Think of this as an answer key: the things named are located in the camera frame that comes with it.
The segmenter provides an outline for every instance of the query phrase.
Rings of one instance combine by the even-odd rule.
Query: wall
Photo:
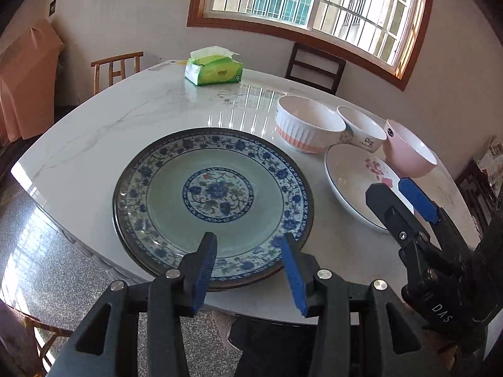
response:
[[[0,52],[52,0],[26,0],[0,37]],[[204,46],[241,54],[247,68],[283,76],[293,43],[237,30],[185,26],[190,0],[57,0],[50,21],[66,44],[58,98],[91,96],[93,60],[145,51],[142,68]],[[503,47],[472,0],[434,0],[421,55],[404,92],[348,63],[338,95],[415,131],[453,176],[491,134],[503,137]]]

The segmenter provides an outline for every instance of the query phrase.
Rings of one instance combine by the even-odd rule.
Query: window frame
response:
[[[285,21],[281,21],[280,18],[268,19],[259,15],[254,16],[253,14],[231,11],[211,11],[211,16],[208,16],[205,7],[206,1],[190,1],[187,26],[243,30],[300,42],[301,44],[328,52],[363,67],[402,91],[405,90],[414,65],[419,57],[433,5],[433,0],[417,0],[416,12],[411,12],[412,20],[407,21],[404,30],[403,38],[406,43],[401,44],[399,47],[397,53],[398,65],[394,68],[349,42],[326,34],[323,31],[313,29],[316,15],[310,15],[310,12],[307,17],[308,24],[303,27],[291,25]],[[319,3],[319,0],[314,1],[311,7],[316,3]],[[244,19],[250,17],[253,18],[253,21]]]

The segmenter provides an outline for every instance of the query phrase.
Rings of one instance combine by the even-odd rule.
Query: pink cloth cover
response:
[[[54,82],[63,48],[43,19],[0,54],[2,145],[42,134],[54,124]]]

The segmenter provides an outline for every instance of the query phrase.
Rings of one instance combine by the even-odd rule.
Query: bowl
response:
[[[337,107],[337,113],[346,124],[346,129],[340,136],[342,143],[374,153],[386,140],[386,133],[381,126],[359,110],[341,105]]]
[[[386,163],[398,176],[423,177],[437,166],[432,151],[405,126],[388,119],[384,131],[388,136],[383,144]]]
[[[320,153],[339,142],[345,130],[342,118],[314,100],[286,95],[278,100],[276,112],[278,133],[295,150]]]
[[[400,178],[379,157],[350,144],[331,146],[325,154],[325,172],[335,196],[358,221],[376,230],[388,230],[367,206],[365,192],[374,183],[386,184],[414,213],[414,207],[398,190]]]

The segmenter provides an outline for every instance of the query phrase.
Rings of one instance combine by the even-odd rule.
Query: marble tabletop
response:
[[[183,64],[167,61],[116,83],[69,113],[21,157],[12,173],[44,212],[98,260],[119,273],[151,280],[126,253],[114,229],[112,194],[123,169],[145,146],[182,129],[208,126],[249,132],[291,156],[311,186],[315,215],[303,251],[347,281],[369,284],[385,279],[400,295],[406,270],[397,243],[389,234],[361,224],[339,204],[325,176],[323,154],[296,152],[277,134],[276,102],[285,93],[331,108],[355,107],[384,126],[384,119],[343,99],[283,78],[244,70],[242,83],[196,87],[184,78]],[[475,247],[477,231],[445,167],[439,163],[417,183]],[[209,292],[205,304],[258,318],[316,322],[304,319],[295,308],[284,271],[247,287]]]

